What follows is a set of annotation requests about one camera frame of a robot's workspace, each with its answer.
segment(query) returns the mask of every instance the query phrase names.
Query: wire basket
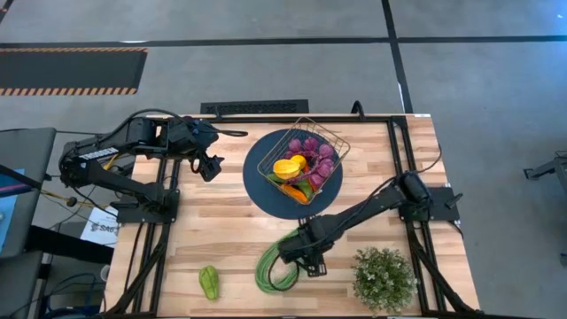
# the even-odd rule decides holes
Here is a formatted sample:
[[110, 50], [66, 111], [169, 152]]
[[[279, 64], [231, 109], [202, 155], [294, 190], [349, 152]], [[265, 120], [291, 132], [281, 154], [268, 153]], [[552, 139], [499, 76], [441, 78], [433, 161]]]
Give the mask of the wire basket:
[[[268, 174], [272, 173], [274, 163], [277, 160], [281, 160], [284, 158], [285, 153], [288, 151], [288, 144], [292, 139], [297, 138], [298, 140], [301, 141], [301, 143], [303, 143], [303, 141], [305, 141], [309, 137], [315, 138], [317, 142], [319, 142], [319, 145], [329, 144], [330, 146], [333, 147], [334, 154], [331, 159], [333, 160], [334, 164], [332, 170], [330, 171], [329, 177], [327, 177], [323, 181], [322, 185], [319, 187], [318, 190], [314, 191], [313, 196], [311, 196], [311, 198], [307, 201], [307, 203], [302, 203], [296, 198], [294, 198], [292, 195], [290, 195], [287, 191], [284, 191], [276, 182], [270, 180], [268, 178]], [[307, 117], [302, 117], [299, 118], [291, 126], [290, 129], [288, 129], [285, 135], [276, 143], [274, 148], [272, 148], [270, 152], [268, 152], [268, 154], [264, 157], [264, 159], [262, 159], [262, 161], [258, 164], [258, 172], [261, 175], [263, 175], [264, 178], [269, 183], [274, 185], [274, 187], [276, 187], [282, 193], [287, 195], [289, 198], [293, 199], [295, 202], [301, 205], [309, 205], [313, 202], [317, 194], [319, 194], [323, 190], [323, 187], [325, 186], [327, 181], [330, 180], [332, 175], [335, 173], [335, 170], [340, 165], [340, 162], [347, 155], [350, 149], [351, 149], [351, 145], [347, 141], [338, 137], [336, 134], [332, 133], [323, 126], [315, 123], [313, 120]]]

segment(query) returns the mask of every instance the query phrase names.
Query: small green plant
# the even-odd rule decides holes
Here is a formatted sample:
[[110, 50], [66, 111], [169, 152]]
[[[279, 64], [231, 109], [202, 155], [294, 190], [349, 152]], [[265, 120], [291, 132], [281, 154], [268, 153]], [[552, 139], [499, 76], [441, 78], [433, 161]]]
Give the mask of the small green plant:
[[354, 295], [374, 314], [379, 310], [399, 314], [417, 293], [417, 280], [408, 261], [399, 250], [368, 247], [357, 253]]

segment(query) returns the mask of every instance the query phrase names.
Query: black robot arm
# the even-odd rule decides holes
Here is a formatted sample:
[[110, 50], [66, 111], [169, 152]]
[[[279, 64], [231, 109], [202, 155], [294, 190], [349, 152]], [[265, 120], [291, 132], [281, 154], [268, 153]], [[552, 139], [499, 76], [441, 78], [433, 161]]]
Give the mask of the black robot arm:
[[327, 269], [322, 254], [348, 230], [386, 210], [402, 205], [422, 205], [429, 192], [419, 176], [407, 172], [393, 180], [378, 194], [334, 215], [316, 216], [298, 227], [298, 235], [282, 240], [278, 245], [284, 263], [297, 262], [308, 276], [324, 276]]
[[[135, 114], [145, 111], [162, 112], [149, 109]], [[206, 149], [218, 140], [219, 133], [231, 136], [247, 133], [223, 131], [206, 120], [163, 113], [174, 116], [161, 119], [133, 114], [108, 134], [67, 143], [59, 160], [61, 181], [73, 189], [95, 184], [127, 195], [121, 202], [111, 204], [119, 209], [119, 222], [171, 222], [177, 210], [178, 190], [166, 190], [160, 183], [133, 181], [104, 169], [99, 161], [121, 154], [188, 160], [192, 171], [210, 182], [221, 172], [223, 158], [209, 157]]]

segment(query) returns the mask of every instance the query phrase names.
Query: wooden tabletop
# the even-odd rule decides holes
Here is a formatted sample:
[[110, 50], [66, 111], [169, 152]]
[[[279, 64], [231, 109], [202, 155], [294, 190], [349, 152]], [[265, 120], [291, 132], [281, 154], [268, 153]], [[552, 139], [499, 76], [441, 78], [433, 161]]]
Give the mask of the wooden tabletop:
[[[298, 224], [297, 221], [272, 217], [253, 204], [243, 185], [242, 166], [256, 141], [274, 130], [289, 128], [290, 124], [215, 126], [244, 129], [249, 135], [241, 138], [220, 136], [219, 141], [209, 148], [211, 156], [217, 154], [225, 158], [222, 173], [210, 183], [204, 183], [200, 175], [192, 174], [189, 163], [183, 162], [179, 182], [182, 200], [167, 248], [158, 316], [370, 315], [353, 295], [353, 256], [359, 248], [375, 246], [399, 249], [409, 259], [405, 226], [397, 211], [385, 212], [348, 230], [325, 254], [327, 276], [308, 278], [303, 273], [291, 290], [266, 294], [254, 282], [256, 262], [272, 243], [297, 228]], [[325, 123], [323, 126], [351, 145], [351, 151], [343, 160], [344, 178], [340, 192], [323, 212], [336, 214], [361, 202], [382, 181], [395, 175], [392, 150], [383, 123]], [[429, 166], [439, 155], [431, 117], [409, 115], [408, 130], [417, 168]], [[396, 136], [404, 169], [408, 169], [400, 131]], [[158, 164], [157, 160], [138, 157], [133, 179], [154, 182]], [[442, 161], [421, 177], [428, 186], [447, 183]], [[430, 225], [440, 272], [466, 303], [478, 308], [461, 236], [447, 222], [430, 222]], [[113, 306], [123, 293], [137, 229], [136, 224], [120, 229], [105, 290], [108, 307]], [[145, 230], [142, 234], [130, 281], [138, 270]], [[198, 283], [198, 272], [207, 265], [219, 269], [221, 297], [216, 301], [207, 300]], [[423, 276], [430, 308], [434, 309], [435, 298], [425, 268]], [[152, 282], [153, 274], [150, 274], [142, 310], [149, 306]], [[420, 314], [417, 297], [403, 313]]]

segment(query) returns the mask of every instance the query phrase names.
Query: orange bell pepper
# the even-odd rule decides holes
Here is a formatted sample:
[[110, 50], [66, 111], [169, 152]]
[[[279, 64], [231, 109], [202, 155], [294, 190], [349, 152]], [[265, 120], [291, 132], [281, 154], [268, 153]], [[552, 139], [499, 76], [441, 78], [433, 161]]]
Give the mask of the orange bell pepper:
[[307, 204], [307, 197], [305, 196], [303, 191], [296, 190], [292, 186], [285, 184], [280, 185], [280, 187], [282, 188], [283, 191], [292, 195], [297, 201], [299, 201], [299, 203]]

